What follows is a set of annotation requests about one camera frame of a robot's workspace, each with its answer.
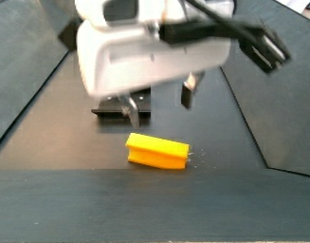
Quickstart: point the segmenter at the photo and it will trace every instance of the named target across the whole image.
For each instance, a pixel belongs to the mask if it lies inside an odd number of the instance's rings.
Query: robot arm
[[[231,39],[267,73],[291,59],[272,30],[232,20],[233,0],[76,0],[76,7],[85,19],[77,32],[85,88],[100,101],[119,96],[132,123],[139,108],[129,93],[187,75],[181,103],[191,107],[204,71],[228,58]],[[113,17],[113,9],[132,11]]]
[[[77,32],[83,81],[91,96],[100,100],[220,66],[229,55],[227,38],[203,38],[181,45],[160,39],[163,24],[209,20],[183,0],[136,0],[133,19],[107,21],[104,11],[116,7],[109,4],[116,2],[119,9],[124,1],[76,0],[85,18]],[[232,16],[232,0],[209,1],[205,6],[224,17]]]

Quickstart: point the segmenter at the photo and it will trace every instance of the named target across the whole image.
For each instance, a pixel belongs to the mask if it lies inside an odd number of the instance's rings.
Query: yellow block
[[[129,161],[161,169],[185,169],[189,144],[132,133],[127,147]]]

